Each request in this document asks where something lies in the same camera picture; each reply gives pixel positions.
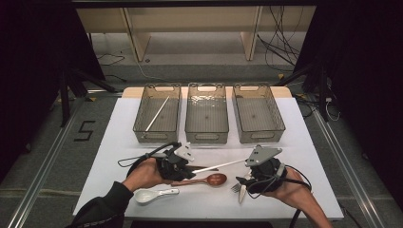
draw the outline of wooden spoon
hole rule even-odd
[[[171,186],[183,186],[183,185],[187,185],[187,184],[192,184],[192,183],[207,183],[210,186],[220,186],[223,183],[226,182],[226,176],[225,174],[222,173],[215,173],[215,174],[211,174],[210,176],[208,176],[205,179],[195,179],[195,180],[182,180],[182,181],[173,181],[171,183]]]

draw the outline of black sleeve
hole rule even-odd
[[[115,181],[106,196],[87,202],[68,227],[122,227],[132,197],[132,192]]]

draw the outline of hand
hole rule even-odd
[[[286,178],[303,181],[301,175],[292,168],[287,168]],[[276,191],[265,192],[262,195],[276,198],[301,210],[315,227],[332,227],[317,200],[304,185],[285,181]]]
[[[122,184],[128,190],[134,192],[139,188],[150,188],[157,184],[170,184],[171,182],[172,180],[164,180],[161,177],[155,159],[150,158],[141,162]]]

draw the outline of gray translucent bin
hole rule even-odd
[[[234,85],[232,99],[240,143],[280,140],[285,125],[269,85]]]
[[[146,85],[133,126],[139,143],[177,142],[181,103],[181,85]]]
[[[224,84],[189,84],[185,122],[191,143],[227,143],[228,112]]]

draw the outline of gray carpet floor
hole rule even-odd
[[[145,83],[156,82],[223,82],[232,85],[238,82],[269,82],[278,81],[278,70],[266,65],[149,65],[143,66],[143,73],[154,78],[147,78],[137,66],[103,66],[105,75],[115,75],[126,80],[107,76],[106,82],[119,89],[129,86],[143,86]],[[277,66],[290,69],[289,66]],[[301,93],[303,78],[290,84],[293,93]],[[96,89],[92,84],[86,84],[88,89]],[[104,136],[109,117],[118,99],[111,94],[92,94],[79,106],[76,118],[67,134],[66,141],[53,164],[49,175],[31,208],[24,227],[64,227],[72,219],[72,211],[79,198],[89,173],[91,165]],[[300,105],[301,115],[311,112],[306,105]],[[57,134],[61,130],[62,107],[58,100],[54,102],[46,120],[31,141],[31,151],[22,154],[14,164],[9,174],[0,184],[0,227],[7,227],[19,202],[29,188],[40,166],[49,152]],[[88,141],[75,141],[86,137],[79,133],[84,121],[86,129],[93,133]],[[335,159],[329,144],[317,123],[314,115],[305,118],[309,133],[312,137],[317,153],[322,162],[326,175],[336,194],[336,198],[360,223],[362,227],[370,227],[365,219],[357,200],[352,193],[348,182]],[[362,151],[355,140],[355,135],[341,118],[334,122],[329,121],[337,139],[343,147],[349,161],[361,180],[365,190],[374,202],[386,227],[398,228],[403,226],[403,213],[396,205],[388,190],[379,179],[371,163],[362,158]],[[289,220],[273,220],[274,227],[288,227]],[[357,227],[353,219],[345,216],[343,220],[335,221],[335,227]],[[299,219],[296,227],[310,227],[306,219]]]

